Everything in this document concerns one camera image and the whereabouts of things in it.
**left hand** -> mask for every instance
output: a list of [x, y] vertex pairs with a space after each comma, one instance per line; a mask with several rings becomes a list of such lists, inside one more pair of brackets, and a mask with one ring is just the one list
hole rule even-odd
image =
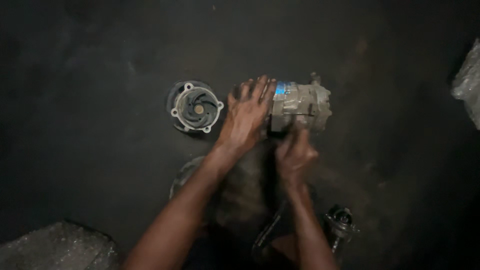
[[240, 98], [233, 94], [228, 95], [227, 118], [220, 132], [218, 144], [233, 147], [239, 154], [250, 150], [260, 138], [260, 126], [264, 123], [270, 102], [276, 89], [276, 80], [268, 80], [267, 75], [262, 75], [253, 87], [250, 79], [240, 85]]

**finger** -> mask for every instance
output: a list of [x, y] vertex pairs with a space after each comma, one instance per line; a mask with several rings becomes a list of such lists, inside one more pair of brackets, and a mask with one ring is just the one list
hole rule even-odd
[[296, 126], [297, 138], [295, 140], [295, 153], [298, 155], [305, 155], [307, 153], [308, 147], [310, 147], [308, 137], [309, 132], [305, 128], [298, 129]]
[[267, 85], [268, 77], [267, 75], [262, 75], [258, 78], [257, 83], [255, 84], [255, 89], [252, 92], [252, 99], [253, 100], [260, 100], [260, 96], [265, 90], [265, 85]]
[[295, 138], [295, 134], [293, 132], [289, 132], [289, 134], [285, 137], [285, 139], [280, 143], [280, 146], [276, 149], [276, 157], [278, 159], [282, 159], [290, 150], [293, 140]]
[[227, 97], [227, 104], [229, 107], [232, 107], [237, 100], [233, 97], [233, 93], [229, 93]]
[[243, 82], [240, 85], [240, 99], [241, 100], [247, 100], [248, 99], [248, 93], [250, 92], [250, 88], [252, 87], [253, 79], [250, 79], [246, 82]]
[[267, 86], [267, 90], [264, 92], [262, 97], [262, 106], [265, 108], [269, 108], [270, 104], [273, 100], [273, 96], [275, 95], [276, 90], [276, 80], [272, 79]]

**wrist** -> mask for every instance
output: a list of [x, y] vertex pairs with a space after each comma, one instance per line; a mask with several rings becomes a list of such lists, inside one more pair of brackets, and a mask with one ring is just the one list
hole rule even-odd
[[299, 179], [285, 180], [284, 187], [290, 200], [297, 200], [309, 195], [307, 185]]
[[239, 160], [243, 155], [241, 148], [238, 145], [233, 144], [229, 141], [215, 142], [210, 153], [217, 153], [222, 158], [222, 160], [234, 162]]

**right hand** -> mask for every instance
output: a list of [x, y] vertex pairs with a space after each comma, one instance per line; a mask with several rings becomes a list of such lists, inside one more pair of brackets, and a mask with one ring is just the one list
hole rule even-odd
[[275, 152], [277, 172], [287, 192], [304, 187], [303, 177], [318, 152], [308, 141], [309, 131], [295, 126]]

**metal part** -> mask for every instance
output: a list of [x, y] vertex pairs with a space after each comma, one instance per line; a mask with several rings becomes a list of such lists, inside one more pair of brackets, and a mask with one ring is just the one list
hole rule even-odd
[[166, 104], [174, 126], [183, 132], [209, 133], [223, 107], [210, 86], [199, 81], [174, 84]]
[[327, 225], [327, 240], [335, 254], [338, 263], [341, 263], [341, 251], [346, 243], [350, 242], [353, 234], [360, 230], [353, 224], [353, 215], [346, 207], [334, 205], [324, 219]]
[[271, 132], [284, 132], [294, 121], [299, 121], [314, 131], [325, 129], [332, 115], [328, 96], [330, 91], [320, 85], [320, 77], [310, 74], [309, 85], [295, 82], [278, 82], [270, 110]]

